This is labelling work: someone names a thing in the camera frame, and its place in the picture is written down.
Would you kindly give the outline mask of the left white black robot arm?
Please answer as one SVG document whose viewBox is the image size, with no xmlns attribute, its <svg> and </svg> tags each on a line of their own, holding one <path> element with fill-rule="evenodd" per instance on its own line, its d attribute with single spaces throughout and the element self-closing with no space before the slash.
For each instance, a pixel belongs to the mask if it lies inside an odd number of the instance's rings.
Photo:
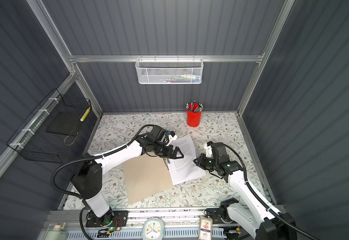
<svg viewBox="0 0 349 240">
<path fill-rule="evenodd" d="M 155 138 L 152 134 L 146 133 L 128 144 L 96 155 L 94 160 L 85 160 L 75 168 L 71 183 L 78 191 L 79 199 L 97 218 L 112 215 L 111 207 L 101 192 L 103 175 L 112 168 L 150 152 L 160 158 L 173 160 L 183 158 L 181 150 L 171 145 L 171 142 L 177 139 L 175 132 L 164 133 L 169 137 L 167 144 L 163 141 L 164 138 Z"/>
</svg>

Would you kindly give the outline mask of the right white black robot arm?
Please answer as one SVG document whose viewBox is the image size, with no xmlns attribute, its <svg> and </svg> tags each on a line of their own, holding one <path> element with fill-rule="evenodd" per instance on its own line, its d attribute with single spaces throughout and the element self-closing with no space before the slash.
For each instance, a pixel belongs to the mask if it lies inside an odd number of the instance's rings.
<svg viewBox="0 0 349 240">
<path fill-rule="evenodd" d="M 217 176 L 224 179 L 236 192 L 248 207 L 245 209 L 237 200 L 229 199 L 220 204 L 220 216 L 225 222 L 236 222 L 246 230 L 255 240 L 296 240 L 297 232 L 288 226 L 270 211 L 279 214 L 274 207 L 254 187 L 252 183 L 244 179 L 244 169 L 237 161 L 231 161 L 229 156 L 222 157 L 222 163 L 218 158 L 211 158 L 201 154 L 194 159 L 195 165 L 211 174 L 217 172 Z"/>
</svg>

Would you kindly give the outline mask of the white glue bottle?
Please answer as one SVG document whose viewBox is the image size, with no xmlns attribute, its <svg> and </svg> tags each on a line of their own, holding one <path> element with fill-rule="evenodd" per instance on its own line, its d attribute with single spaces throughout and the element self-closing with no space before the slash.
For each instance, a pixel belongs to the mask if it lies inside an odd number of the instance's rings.
<svg viewBox="0 0 349 240">
<path fill-rule="evenodd" d="M 54 227 L 47 231 L 44 240 L 66 240 L 68 233 L 64 231 L 66 223 L 58 223 Z"/>
</svg>

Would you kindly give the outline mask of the small card box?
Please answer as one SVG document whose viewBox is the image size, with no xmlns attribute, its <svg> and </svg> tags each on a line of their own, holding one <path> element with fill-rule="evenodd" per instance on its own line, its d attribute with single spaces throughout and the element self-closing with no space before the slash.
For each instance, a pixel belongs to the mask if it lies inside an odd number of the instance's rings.
<svg viewBox="0 0 349 240">
<path fill-rule="evenodd" d="M 212 240 L 212 219 L 201 217 L 199 221 L 199 240 Z"/>
</svg>

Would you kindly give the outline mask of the red pen cup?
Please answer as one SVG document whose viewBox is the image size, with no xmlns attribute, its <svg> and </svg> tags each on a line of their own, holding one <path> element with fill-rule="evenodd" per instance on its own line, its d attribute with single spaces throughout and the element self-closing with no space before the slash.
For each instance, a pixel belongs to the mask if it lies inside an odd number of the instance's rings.
<svg viewBox="0 0 349 240">
<path fill-rule="evenodd" d="M 187 119 L 186 119 L 187 125 L 190 127 L 199 126 L 203 105 L 195 102 L 187 103 L 186 109 L 187 109 Z"/>
</svg>

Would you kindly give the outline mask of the yellow marker in basket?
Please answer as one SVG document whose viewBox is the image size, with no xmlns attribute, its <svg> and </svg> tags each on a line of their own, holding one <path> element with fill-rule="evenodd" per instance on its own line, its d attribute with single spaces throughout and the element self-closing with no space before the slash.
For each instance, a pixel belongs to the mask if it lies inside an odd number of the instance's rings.
<svg viewBox="0 0 349 240">
<path fill-rule="evenodd" d="M 84 120 L 86 119 L 86 117 L 88 116 L 90 111 L 91 111 L 91 107 L 89 107 L 85 110 L 85 112 L 80 117 L 80 122 L 84 122 Z"/>
</svg>

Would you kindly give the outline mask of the black notebook in basket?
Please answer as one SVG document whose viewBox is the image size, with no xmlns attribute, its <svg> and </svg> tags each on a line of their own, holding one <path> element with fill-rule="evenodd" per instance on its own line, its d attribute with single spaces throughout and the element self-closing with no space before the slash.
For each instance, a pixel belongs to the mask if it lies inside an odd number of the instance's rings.
<svg viewBox="0 0 349 240">
<path fill-rule="evenodd" d="M 80 122 L 80 117 L 79 114 L 60 112 L 47 126 L 46 132 L 75 137 L 84 124 Z"/>
</svg>

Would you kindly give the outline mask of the brown kraft paper folder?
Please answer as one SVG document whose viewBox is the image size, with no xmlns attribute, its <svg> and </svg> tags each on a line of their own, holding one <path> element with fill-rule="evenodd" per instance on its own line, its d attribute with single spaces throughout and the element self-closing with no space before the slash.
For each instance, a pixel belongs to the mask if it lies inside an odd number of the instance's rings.
<svg viewBox="0 0 349 240">
<path fill-rule="evenodd" d="M 136 204 L 174 185 L 165 161 L 142 155 L 122 163 L 129 204 Z"/>
</svg>

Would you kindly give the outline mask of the printed paper sheet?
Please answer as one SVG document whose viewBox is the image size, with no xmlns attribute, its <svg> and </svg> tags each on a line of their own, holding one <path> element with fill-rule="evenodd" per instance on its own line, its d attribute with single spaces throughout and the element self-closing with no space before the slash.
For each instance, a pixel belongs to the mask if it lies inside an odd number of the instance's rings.
<svg viewBox="0 0 349 240">
<path fill-rule="evenodd" d="M 196 159 L 196 149 L 190 134 L 177 138 L 171 145 L 179 148 L 184 157 L 182 159 L 169 159 L 169 172 L 173 185 L 202 178 L 206 175 L 205 170 L 197 167 L 193 162 Z"/>
</svg>

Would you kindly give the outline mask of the white desk clock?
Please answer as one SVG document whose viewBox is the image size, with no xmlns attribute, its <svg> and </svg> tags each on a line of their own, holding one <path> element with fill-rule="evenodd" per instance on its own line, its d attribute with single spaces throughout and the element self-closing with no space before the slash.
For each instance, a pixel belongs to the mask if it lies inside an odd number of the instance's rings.
<svg viewBox="0 0 349 240">
<path fill-rule="evenodd" d="M 165 223 L 160 218 L 147 219 L 142 228 L 143 240 L 163 240 L 165 236 Z"/>
</svg>

